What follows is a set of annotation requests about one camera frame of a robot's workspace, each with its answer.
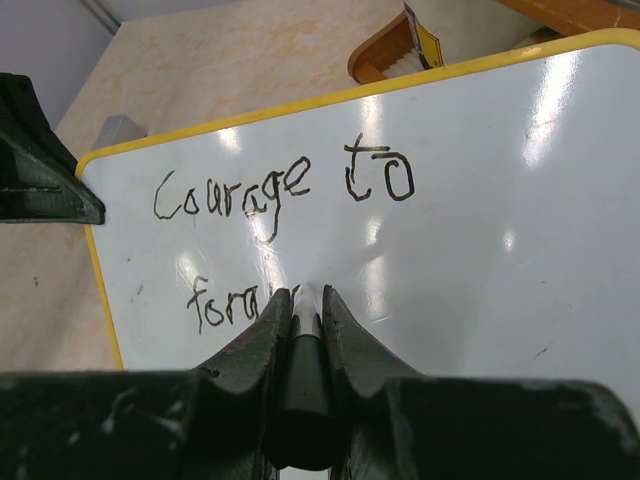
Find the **white marker pen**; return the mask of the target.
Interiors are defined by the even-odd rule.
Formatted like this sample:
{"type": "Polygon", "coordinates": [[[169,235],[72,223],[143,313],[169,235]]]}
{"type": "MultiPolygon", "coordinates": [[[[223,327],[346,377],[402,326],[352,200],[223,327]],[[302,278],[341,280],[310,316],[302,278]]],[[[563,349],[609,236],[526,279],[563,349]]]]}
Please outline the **white marker pen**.
{"type": "Polygon", "coordinates": [[[316,296],[308,285],[295,288],[280,391],[267,423],[263,451],[272,465],[321,471],[339,450],[328,355],[316,296]]]}

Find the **yellow framed whiteboard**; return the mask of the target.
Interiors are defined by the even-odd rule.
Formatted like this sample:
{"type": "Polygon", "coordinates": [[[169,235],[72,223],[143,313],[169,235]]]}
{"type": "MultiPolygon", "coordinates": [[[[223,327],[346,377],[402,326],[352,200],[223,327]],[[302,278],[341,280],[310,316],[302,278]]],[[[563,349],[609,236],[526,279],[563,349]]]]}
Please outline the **yellow framed whiteboard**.
{"type": "Polygon", "coordinates": [[[639,34],[610,29],[89,155],[127,369],[192,367],[279,288],[414,368],[639,387],[639,34]]]}

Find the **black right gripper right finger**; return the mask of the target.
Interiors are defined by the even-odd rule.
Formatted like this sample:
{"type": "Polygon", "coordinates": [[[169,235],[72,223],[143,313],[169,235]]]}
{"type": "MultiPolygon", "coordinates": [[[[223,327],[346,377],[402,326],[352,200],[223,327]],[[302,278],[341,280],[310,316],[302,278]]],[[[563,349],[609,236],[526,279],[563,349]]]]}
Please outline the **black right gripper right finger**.
{"type": "Polygon", "coordinates": [[[607,387],[425,375],[354,318],[331,286],[322,320],[338,435],[334,479],[635,479],[639,431],[607,387]]]}

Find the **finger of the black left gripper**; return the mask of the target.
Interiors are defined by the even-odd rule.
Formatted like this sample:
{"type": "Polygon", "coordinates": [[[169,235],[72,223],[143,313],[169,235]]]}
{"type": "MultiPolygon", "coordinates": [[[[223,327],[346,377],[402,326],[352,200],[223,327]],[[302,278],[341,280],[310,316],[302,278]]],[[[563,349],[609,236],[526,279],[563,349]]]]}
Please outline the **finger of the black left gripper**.
{"type": "Polygon", "coordinates": [[[1,221],[101,225],[105,206],[75,176],[29,77],[1,74],[1,221]]]}

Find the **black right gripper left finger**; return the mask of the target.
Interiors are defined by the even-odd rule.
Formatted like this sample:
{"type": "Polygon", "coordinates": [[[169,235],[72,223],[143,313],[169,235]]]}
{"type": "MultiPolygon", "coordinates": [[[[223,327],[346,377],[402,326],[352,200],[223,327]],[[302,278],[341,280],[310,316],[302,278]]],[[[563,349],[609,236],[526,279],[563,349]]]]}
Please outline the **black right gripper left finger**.
{"type": "Polygon", "coordinates": [[[275,479],[261,450],[291,321],[276,291],[195,368],[5,373],[5,479],[275,479]]]}

